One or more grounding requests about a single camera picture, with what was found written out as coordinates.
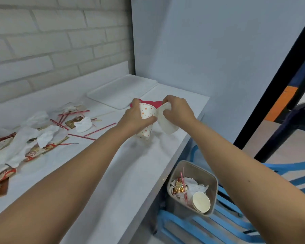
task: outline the right hand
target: right hand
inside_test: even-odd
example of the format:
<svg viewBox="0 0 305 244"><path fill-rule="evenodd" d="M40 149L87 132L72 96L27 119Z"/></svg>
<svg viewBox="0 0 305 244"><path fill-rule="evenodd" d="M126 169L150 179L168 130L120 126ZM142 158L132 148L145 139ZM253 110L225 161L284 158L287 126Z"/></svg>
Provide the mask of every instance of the right hand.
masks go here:
<svg viewBox="0 0 305 244"><path fill-rule="evenodd" d="M163 104L166 102L171 103L172 110L164 110L163 115L174 125L185 130L189 124L196 121L193 111L184 98L168 95L164 98Z"/></svg>

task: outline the gray trash bin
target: gray trash bin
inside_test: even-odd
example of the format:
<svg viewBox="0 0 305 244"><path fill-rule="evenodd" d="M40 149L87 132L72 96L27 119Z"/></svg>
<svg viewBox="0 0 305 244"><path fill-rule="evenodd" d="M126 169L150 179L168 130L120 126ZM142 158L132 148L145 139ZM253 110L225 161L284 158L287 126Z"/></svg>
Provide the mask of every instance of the gray trash bin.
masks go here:
<svg viewBox="0 0 305 244"><path fill-rule="evenodd" d="M185 170L185 177L192 178L196 180L199 184L204 184L205 186L209 185L209 188L206 191L206 195L210 199L211 206L210 209L204 214L197 212L186 204L183 204L179 201L178 197L173 196L168 191L171 182L181 177L180 173L183 171L183 168ZM212 173L194 165L191 162L185 160L179 161L167 183L168 197L166 200L166 210L183 219L192 215L208 217L210 214L213 213L216 203L217 191L218 180Z"/></svg>

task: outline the white table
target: white table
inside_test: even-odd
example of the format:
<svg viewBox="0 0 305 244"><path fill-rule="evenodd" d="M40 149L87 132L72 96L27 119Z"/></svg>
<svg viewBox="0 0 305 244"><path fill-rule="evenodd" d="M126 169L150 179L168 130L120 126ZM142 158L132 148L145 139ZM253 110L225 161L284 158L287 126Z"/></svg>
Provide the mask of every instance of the white table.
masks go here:
<svg viewBox="0 0 305 244"><path fill-rule="evenodd" d="M109 69L100 70L92 75L96 79L96 76L102 76L102 72L103 74L108 74L109 71L118 71L120 76L122 76L127 73L127 70L127 63L125 62L112 66ZM93 84L90 85L87 82L90 85L88 86L86 81L89 80L84 77L80 77L79 79L83 85L84 92L86 92L86 88L93 87ZM113 78L116 78L115 73L110 77L110 79ZM64 91L69 91L68 97L66 98L70 98L69 95L75 91L75 88L67 84L68 82L65 82L56 87L61 87ZM37 96L41 96L42 94L43 96L52 98L52 93L57 91L54 87L45 90L38 92ZM202 117L202 110L209 100L206 96L162 84L155 86L141 97L141 99L159 101L167 94L185 98L195 116L198 118ZM22 98L24 100L17 99L14 103L2 104L0 105L0 109L11 109L16 103L26 104L25 99L29 102L30 98L36 98L36 95ZM90 109L90 115L88 115L90 117L114 111L113 113L102 116L102 122L95 123L98 128L118 122L125 112L125 110L115 110L90 99L86 99L85 105ZM98 138L106 130L108 129L99 131L90 137ZM189 138L189 135L181 129L172 135L166 135L161 131L158 123L155 123L150 140L144 141L136 137L128 139L116 153L84 211L80 214L61 243L112 244L129 242ZM42 155L37 160L34 160L32 162L33 164L28 164L27 167L25 166L21 169L19 174L11 178L8 194L0 198L0 212L44 176L85 149L92 141L78 137L70 137L68 143L79 144L59 146L47 154Z"/></svg>

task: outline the floor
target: floor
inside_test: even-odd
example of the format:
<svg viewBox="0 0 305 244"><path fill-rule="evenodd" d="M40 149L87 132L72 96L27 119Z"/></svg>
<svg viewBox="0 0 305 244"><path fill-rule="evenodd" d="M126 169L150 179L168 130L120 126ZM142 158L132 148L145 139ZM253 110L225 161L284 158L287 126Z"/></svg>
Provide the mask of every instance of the floor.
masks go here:
<svg viewBox="0 0 305 244"><path fill-rule="evenodd" d="M246 144L243 149L250 156L256 155L256 153L260 150L260 148L264 145L264 143L271 137L274 131L279 127L280 124L263 121L259 128L255 131L252 138ZM198 163L201 167L209 170L207 163L204 161L203 157L199 154L196 154ZM293 135L271 156L268 160L268 163L273 164L283 164L283 163L296 163L305 161L305 131L297 130L293 133ZM300 177L305 175L305 171L287 173L284 177L288 180ZM173 229L174 234L179 233L180 230ZM237 243L245 243L241 242L235 237L231 236L231 238ZM173 242L169 241L167 238L161 238L162 240L156 238L151 234L151 230L147 227L147 224L142 224L130 244L172 244ZM199 243L195 239L190 239L185 241L185 243Z"/></svg>

